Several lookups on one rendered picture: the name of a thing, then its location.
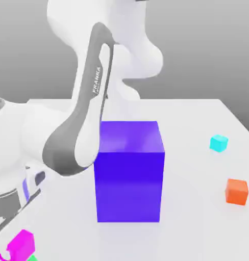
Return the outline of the small magenta cube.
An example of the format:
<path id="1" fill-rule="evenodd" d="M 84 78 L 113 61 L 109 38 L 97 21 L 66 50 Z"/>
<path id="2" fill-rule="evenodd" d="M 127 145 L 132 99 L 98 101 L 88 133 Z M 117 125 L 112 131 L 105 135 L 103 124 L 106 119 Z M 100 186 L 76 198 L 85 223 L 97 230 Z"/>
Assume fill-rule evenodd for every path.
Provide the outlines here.
<path id="1" fill-rule="evenodd" d="M 7 245 L 10 258 L 5 259 L 0 254 L 0 261 L 27 261 L 35 252 L 34 234 L 23 229 Z"/>

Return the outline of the small cyan cube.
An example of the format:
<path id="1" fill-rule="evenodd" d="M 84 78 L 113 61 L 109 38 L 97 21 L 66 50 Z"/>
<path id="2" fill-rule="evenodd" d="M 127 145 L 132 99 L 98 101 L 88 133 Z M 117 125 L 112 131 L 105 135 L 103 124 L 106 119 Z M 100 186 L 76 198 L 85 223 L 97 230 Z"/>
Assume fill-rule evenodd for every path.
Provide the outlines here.
<path id="1" fill-rule="evenodd" d="M 214 135 L 210 139 L 210 146 L 209 148 L 217 151 L 217 152 L 223 152 L 226 150 L 228 145 L 229 139 L 222 135 Z"/>

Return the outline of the small orange cube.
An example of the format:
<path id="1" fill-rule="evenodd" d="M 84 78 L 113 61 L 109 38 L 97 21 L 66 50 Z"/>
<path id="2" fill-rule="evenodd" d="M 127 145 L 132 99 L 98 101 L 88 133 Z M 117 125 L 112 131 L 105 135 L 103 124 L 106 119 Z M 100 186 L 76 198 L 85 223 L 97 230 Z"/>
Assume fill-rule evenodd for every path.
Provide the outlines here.
<path id="1" fill-rule="evenodd" d="M 248 186 L 245 180 L 231 179 L 227 180 L 226 202 L 237 205 L 246 205 L 248 197 Z"/>

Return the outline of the large purple box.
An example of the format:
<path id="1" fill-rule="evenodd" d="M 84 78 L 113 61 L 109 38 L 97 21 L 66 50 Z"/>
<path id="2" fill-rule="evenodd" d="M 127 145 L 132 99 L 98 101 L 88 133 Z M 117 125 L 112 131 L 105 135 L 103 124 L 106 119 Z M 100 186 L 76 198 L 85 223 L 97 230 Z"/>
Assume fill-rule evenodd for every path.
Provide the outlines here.
<path id="1" fill-rule="evenodd" d="M 164 162 L 156 121 L 103 121 L 94 162 L 98 222 L 159 222 Z"/>

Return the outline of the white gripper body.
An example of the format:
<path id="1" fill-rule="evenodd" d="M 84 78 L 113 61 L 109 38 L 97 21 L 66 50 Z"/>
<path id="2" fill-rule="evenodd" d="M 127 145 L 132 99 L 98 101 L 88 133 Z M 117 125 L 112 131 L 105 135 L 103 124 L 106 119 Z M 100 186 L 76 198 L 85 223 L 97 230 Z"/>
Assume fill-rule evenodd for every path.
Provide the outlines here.
<path id="1" fill-rule="evenodd" d="M 0 249 L 11 236 L 26 228 L 35 228 L 43 219 L 43 190 L 39 188 L 30 200 L 11 217 L 0 221 Z"/>

